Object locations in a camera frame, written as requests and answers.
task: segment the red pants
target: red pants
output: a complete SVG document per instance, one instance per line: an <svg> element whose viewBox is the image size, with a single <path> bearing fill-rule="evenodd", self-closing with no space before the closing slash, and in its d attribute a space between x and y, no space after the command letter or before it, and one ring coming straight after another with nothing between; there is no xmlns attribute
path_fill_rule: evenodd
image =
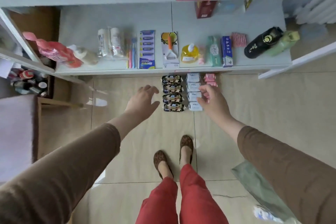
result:
<svg viewBox="0 0 336 224"><path fill-rule="evenodd" d="M229 224L205 186L205 181L190 164L182 168L180 184L181 224ZM178 224L176 198L177 184L166 177L142 202L135 224Z"/></svg>

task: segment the gray-green cloth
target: gray-green cloth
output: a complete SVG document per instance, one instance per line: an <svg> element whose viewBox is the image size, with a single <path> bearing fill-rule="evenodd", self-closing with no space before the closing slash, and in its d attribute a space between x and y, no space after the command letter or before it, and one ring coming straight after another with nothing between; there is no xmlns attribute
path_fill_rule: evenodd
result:
<svg viewBox="0 0 336 224"><path fill-rule="evenodd" d="M295 215L275 193L269 182L258 172L250 162L245 160L231 169L234 176L244 188L274 216L286 221Z"/></svg>

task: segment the peeler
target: peeler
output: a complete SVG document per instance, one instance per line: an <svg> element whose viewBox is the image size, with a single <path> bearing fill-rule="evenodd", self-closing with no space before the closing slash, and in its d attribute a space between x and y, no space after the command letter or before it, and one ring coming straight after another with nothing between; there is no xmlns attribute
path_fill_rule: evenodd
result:
<svg viewBox="0 0 336 224"><path fill-rule="evenodd" d="M168 36L168 48L169 48L169 51L165 55L165 59L166 60L168 60L168 59L177 59L177 55L173 52L173 45L171 43L170 35Z"/></svg>

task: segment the lemon illustration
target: lemon illustration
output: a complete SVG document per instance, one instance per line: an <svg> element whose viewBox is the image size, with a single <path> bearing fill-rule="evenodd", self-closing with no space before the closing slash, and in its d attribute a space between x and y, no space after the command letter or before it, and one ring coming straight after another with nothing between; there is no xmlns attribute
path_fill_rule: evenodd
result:
<svg viewBox="0 0 336 224"><path fill-rule="evenodd" d="M161 34L161 42L163 44L168 44L168 37L171 39L172 44L177 44L177 34L176 32L165 32Z"/></svg>

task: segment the black water bottle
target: black water bottle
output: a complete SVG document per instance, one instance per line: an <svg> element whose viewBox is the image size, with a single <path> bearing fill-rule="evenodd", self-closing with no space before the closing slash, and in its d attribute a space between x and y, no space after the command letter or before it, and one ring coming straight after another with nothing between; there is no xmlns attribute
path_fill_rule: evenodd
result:
<svg viewBox="0 0 336 224"><path fill-rule="evenodd" d="M258 35L244 49L244 54L249 59L255 59L264 51L271 48L282 37L283 31L279 27L272 27L264 33Z"/></svg>

